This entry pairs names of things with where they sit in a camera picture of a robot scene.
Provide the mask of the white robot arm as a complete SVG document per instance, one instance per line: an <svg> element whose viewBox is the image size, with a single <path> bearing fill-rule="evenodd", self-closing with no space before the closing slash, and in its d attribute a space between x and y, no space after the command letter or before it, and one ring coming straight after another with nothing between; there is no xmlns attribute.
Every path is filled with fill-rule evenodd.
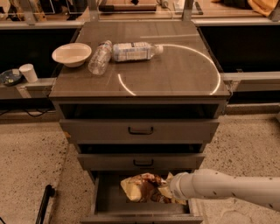
<svg viewBox="0 0 280 224"><path fill-rule="evenodd" d="M176 174L169 184L178 200L237 198L280 211L279 177L237 177L211 169Z"/></svg>

